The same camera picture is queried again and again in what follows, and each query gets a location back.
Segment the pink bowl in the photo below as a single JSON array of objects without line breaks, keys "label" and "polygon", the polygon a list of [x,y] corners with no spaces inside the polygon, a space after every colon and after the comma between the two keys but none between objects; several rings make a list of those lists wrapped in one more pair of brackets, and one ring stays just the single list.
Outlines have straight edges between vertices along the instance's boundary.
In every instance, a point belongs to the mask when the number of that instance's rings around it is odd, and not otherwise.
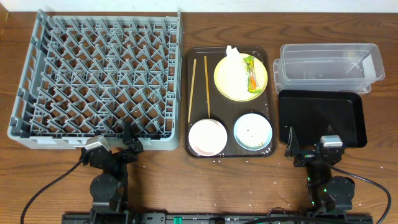
[{"label": "pink bowl", "polygon": [[217,120],[201,119],[188,132],[188,143],[200,156],[215,156],[226,146],[226,128]]}]

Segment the light blue plate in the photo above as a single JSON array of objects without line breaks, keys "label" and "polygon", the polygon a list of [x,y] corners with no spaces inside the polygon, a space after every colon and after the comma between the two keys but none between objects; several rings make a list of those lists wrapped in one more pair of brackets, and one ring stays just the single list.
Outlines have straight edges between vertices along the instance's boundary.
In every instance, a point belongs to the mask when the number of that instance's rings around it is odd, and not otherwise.
[{"label": "light blue plate", "polygon": [[248,113],[237,119],[233,134],[236,142],[244,149],[259,151],[271,143],[273,130],[267,118]]}]

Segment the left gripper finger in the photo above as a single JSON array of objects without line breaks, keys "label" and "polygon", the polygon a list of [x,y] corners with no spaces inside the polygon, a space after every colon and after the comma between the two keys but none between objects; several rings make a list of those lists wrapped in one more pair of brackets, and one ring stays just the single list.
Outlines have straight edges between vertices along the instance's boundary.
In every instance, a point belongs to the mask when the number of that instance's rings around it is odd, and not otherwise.
[{"label": "left gripper finger", "polygon": [[127,149],[134,153],[144,152],[144,148],[138,137],[132,130],[132,123],[126,122],[123,131],[123,144],[127,146]]},{"label": "left gripper finger", "polygon": [[86,142],[86,148],[93,149],[96,147],[100,147],[100,146],[102,146],[102,140],[103,140],[103,138],[101,136],[95,136],[95,137],[89,138]]}]

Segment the wooden chopstick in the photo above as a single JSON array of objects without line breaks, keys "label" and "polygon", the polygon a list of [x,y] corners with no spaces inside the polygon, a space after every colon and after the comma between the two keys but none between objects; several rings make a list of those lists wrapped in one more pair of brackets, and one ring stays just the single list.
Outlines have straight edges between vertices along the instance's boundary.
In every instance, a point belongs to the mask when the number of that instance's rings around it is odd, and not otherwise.
[{"label": "wooden chopstick", "polygon": [[191,82],[191,89],[190,89],[190,101],[189,101],[189,107],[188,107],[188,123],[190,123],[191,112],[192,112],[193,91],[194,91],[194,86],[195,86],[196,65],[197,65],[197,60],[194,59],[194,61],[193,61],[193,70],[192,70],[192,82]]},{"label": "wooden chopstick", "polygon": [[203,56],[204,59],[204,68],[205,68],[205,84],[206,84],[206,105],[208,118],[211,118],[211,110],[210,110],[210,92],[209,92],[209,81],[208,81],[208,64],[207,64],[207,56]]}]

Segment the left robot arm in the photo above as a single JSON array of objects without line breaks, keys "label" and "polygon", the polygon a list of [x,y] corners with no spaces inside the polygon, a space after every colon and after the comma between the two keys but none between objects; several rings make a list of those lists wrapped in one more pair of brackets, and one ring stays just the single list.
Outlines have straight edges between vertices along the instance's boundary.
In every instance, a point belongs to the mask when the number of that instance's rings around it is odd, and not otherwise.
[{"label": "left robot arm", "polygon": [[122,144],[125,149],[112,152],[105,137],[95,136],[89,138],[81,149],[82,164],[102,170],[102,174],[95,177],[90,185],[93,207],[88,223],[139,222],[139,215],[128,208],[127,165],[137,161],[137,155],[144,148],[130,122],[124,125]]}]

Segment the green snack wrapper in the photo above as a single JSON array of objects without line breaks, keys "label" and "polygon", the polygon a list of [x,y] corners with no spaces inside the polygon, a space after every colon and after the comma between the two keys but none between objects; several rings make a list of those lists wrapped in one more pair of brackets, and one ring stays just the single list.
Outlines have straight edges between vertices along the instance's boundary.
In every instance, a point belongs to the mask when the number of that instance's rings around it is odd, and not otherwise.
[{"label": "green snack wrapper", "polygon": [[244,70],[248,77],[248,92],[259,93],[261,91],[259,84],[256,79],[256,74],[254,70],[254,57],[249,55],[243,58]]}]

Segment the white napkin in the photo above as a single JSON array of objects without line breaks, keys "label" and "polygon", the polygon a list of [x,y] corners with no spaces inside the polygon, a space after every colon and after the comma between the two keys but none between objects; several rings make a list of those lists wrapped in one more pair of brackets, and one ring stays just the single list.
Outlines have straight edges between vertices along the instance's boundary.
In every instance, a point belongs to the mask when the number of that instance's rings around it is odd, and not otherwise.
[{"label": "white napkin", "polygon": [[236,47],[232,48],[231,45],[228,45],[226,48],[226,56],[228,68],[235,80],[236,86],[240,89],[245,89],[247,76],[244,71],[243,59],[239,51]]}]

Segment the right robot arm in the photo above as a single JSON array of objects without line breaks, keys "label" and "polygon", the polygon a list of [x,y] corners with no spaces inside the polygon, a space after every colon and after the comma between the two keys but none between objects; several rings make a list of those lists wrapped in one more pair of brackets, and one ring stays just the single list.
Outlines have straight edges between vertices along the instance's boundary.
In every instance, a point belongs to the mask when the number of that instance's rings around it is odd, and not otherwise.
[{"label": "right robot arm", "polygon": [[295,167],[307,170],[309,199],[314,209],[310,217],[322,215],[344,216],[352,209],[355,182],[349,177],[333,176],[331,168],[342,159],[345,145],[337,135],[322,136],[311,149],[301,149],[295,129],[289,129],[289,140],[284,156],[293,157]]}]

